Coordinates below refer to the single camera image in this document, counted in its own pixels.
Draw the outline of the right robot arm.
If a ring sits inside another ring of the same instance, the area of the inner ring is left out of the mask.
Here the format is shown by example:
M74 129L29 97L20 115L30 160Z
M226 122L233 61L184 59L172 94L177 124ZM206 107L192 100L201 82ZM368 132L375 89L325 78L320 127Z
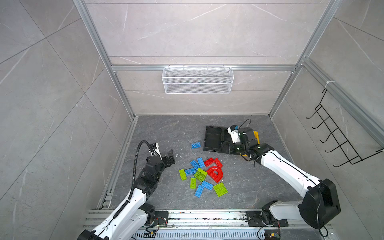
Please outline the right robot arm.
M261 218L265 225L279 220L298 220L321 230L341 213L336 185L329 179L320 180L286 160L273 147L259 143L254 131L232 125L227 129L232 142L230 152L245 160L270 169L285 180L303 198L302 201L272 201L263 206Z

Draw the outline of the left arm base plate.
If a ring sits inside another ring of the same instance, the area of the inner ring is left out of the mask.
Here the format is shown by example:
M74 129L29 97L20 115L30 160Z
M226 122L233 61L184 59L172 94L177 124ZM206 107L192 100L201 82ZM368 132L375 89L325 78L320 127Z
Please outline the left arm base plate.
M147 222L145 223L145 227L149 226L168 226L169 220L169 211L154 211L148 214Z

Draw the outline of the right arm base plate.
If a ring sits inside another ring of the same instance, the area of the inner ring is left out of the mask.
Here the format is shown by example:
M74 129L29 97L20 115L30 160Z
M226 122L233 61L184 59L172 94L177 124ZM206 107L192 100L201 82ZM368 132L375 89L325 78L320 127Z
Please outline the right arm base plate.
M276 220L267 211L246 211L243 221L248 223L249 227L288 227L286 219Z

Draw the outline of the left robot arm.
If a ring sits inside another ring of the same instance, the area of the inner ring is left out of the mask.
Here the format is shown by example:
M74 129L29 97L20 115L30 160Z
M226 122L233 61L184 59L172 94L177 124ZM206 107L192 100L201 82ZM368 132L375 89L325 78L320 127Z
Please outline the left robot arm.
M137 174L139 152L146 145L151 155L146 158L146 165ZM148 198L157 189L158 182L165 168L175 164L174 151L161 156L159 144L140 141L134 158L133 180L130 192L118 207L92 231L84 230L79 240L128 240L143 226L155 221L155 208L147 203Z

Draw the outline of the green lego large plate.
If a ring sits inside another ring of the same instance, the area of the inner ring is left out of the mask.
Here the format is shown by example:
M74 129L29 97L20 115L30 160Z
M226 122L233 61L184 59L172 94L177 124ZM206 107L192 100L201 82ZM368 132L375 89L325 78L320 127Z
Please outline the green lego large plate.
M221 197L221 196L228 193L228 190L223 183L218 183L218 184L214 185L213 189L214 189L214 191L218 197Z

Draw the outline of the black bin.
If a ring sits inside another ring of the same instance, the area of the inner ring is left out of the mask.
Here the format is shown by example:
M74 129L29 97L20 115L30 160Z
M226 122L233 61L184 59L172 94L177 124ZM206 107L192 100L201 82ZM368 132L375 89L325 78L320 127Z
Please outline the black bin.
M241 146L241 142L232 143L230 134L227 131L227 128L224 128L224 139L222 141L222 153L229 155L239 155L238 148Z
M221 153L223 139L224 139L224 128L206 126L203 150L208 152Z

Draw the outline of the red arch lego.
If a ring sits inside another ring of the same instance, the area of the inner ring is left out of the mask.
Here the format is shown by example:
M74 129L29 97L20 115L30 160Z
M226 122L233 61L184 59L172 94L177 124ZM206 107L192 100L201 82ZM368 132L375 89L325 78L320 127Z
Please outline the red arch lego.
M216 182L219 183L223 178L222 168L218 166L212 166L207 170L208 175Z

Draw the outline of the yellow plastic bin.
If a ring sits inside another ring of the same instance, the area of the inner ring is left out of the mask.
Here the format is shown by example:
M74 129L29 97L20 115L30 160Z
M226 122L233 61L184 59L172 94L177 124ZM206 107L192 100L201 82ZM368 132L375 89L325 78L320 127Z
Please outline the yellow plastic bin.
M259 134L256 131L248 130L244 131L240 135L241 146L240 155L249 157L256 154L256 148L260 144Z

